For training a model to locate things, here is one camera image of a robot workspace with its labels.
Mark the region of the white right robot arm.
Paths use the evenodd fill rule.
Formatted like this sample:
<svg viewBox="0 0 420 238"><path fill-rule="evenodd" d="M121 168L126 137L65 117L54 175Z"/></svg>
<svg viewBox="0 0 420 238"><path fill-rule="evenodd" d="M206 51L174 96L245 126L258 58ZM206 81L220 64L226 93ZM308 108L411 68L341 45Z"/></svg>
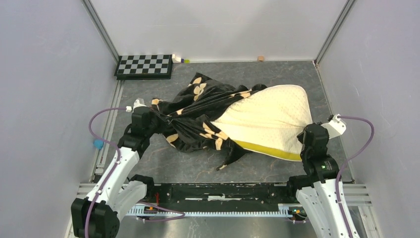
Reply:
<svg viewBox="0 0 420 238"><path fill-rule="evenodd" d="M318 238L360 236L344 197L339 166L327 152L329 140L345 130L344 122L331 120L309 124L297 136L305 175L289 178L286 196L300 203Z"/></svg>

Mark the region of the black floral pillowcase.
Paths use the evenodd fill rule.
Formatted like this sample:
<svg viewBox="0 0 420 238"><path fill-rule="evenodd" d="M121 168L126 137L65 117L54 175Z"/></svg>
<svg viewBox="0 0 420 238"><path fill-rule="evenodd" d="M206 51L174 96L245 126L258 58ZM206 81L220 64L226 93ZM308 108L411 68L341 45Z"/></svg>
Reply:
<svg viewBox="0 0 420 238"><path fill-rule="evenodd" d="M187 87L170 101L153 98L151 109L166 119L162 134L170 146L190 153L202 149L227 151L217 170L236 162L250 151L234 142L223 130L212 124L233 103L266 89L264 84L251 88L234 87L196 73Z"/></svg>

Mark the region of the white yellow pillow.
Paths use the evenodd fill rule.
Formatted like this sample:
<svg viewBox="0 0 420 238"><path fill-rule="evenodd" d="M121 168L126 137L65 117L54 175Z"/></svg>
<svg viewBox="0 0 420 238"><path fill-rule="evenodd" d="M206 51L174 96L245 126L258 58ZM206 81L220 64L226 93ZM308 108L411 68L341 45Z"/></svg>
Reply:
<svg viewBox="0 0 420 238"><path fill-rule="evenodd" d="M299 162L297 136L312 122L304 88L277 85L233 103L212 124L245 150Z"/></svg>

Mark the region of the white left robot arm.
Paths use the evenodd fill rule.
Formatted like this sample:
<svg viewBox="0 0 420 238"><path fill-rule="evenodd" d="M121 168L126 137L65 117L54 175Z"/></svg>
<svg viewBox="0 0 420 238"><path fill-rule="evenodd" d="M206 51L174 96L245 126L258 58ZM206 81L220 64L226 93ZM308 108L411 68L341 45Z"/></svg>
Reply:
<svg viewBox="0 0 420 238"><path fill-rule="evenodd" d="M139 201L150 202L156 189L140 177L123 184L150 144L152 135L166 127L165 117L145 105L130 110L131 123L115 147L114 158L100 180L84 198L71 205L73 232L77 238L114 238L128 211Z"/></svg>

